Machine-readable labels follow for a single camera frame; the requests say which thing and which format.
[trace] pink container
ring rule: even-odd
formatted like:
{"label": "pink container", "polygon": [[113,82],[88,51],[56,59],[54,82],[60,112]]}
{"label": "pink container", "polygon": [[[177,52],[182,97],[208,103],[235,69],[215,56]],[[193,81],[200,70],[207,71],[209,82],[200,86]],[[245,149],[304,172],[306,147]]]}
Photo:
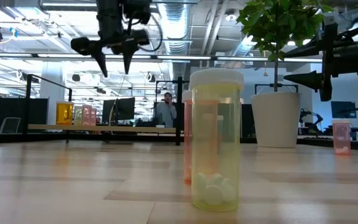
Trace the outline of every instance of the pink container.
{"label": "pink container", "polygon": [[92,110],[92,106],[90,105],[82,106],[82,125],[91,124],[91,110]]}
{"label": "pink container", "polygon": [[96,112],[98,110],[96,108],[92,108],[91,110],[91,126],[96,126]]}
{"label": "pink container", "polygon": [[191,184],[191,91],[182,93],[182,102],[185,103],[185,183]]}
{"label": "pink container", "polygon": [[337,155],[351,154],[350,120],[333,120],[334,150]]}

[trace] white planter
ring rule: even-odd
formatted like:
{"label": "white planter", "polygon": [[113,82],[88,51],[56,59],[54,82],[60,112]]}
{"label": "white planter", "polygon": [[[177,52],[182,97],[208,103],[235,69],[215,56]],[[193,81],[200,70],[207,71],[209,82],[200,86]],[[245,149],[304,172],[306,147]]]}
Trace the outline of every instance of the white planter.
{"label": "white planter", "polygon": [[296,147],[301,97],[299,93],[263,93],[251,98],[260,147]]}

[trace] shelf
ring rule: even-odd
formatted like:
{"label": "shelf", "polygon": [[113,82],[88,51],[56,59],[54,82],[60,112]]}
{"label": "shelf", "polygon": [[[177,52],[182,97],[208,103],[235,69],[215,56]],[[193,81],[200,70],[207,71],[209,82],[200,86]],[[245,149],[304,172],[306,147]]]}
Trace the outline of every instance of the shelf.
{"label": "shelf", "polygon": [[175,133],[175,128],[125,127],[125,126],[80,126],[80,125],[49,125],[29,124],[29,129],[53,129],[67,131],[122,131],[137,133]]}

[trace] white column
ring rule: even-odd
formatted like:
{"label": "white column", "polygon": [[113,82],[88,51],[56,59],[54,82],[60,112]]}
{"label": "white column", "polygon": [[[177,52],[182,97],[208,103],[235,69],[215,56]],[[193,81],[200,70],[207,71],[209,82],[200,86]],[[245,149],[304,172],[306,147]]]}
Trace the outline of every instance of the white column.
{"label": "white column", "polygon": [[[44,62],[42,64],[42,78],[65,85],[62,62]],[[56,124],[56,102],[65,100],[66,89],[41,80],[40,98],[48,98],[48,124]]]}

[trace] plant stem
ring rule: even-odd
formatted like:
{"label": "plant stem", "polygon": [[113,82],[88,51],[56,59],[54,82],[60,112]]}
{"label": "plant stem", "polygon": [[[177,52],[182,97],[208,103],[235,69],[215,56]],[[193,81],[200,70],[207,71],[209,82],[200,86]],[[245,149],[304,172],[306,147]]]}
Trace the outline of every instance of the plant stem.
{"label": "plant stem", "polygon": [[274,61],[274,85],[273,85],[274,92],[278,91],[278,54],[279,53],[280,53],[280,48],[276,43],[276,59]]}
{"label": "plant stem", "polygon": [[[278,21],[278,9],[276,10],[276,21]],[[274,92],[278,91],[278,53],[280,53],[280,47],[278,46],[278,43],[280,43],[278,39],[278,30],[276,30],[276,59],[274,61],[274,84],[273,89]]]}

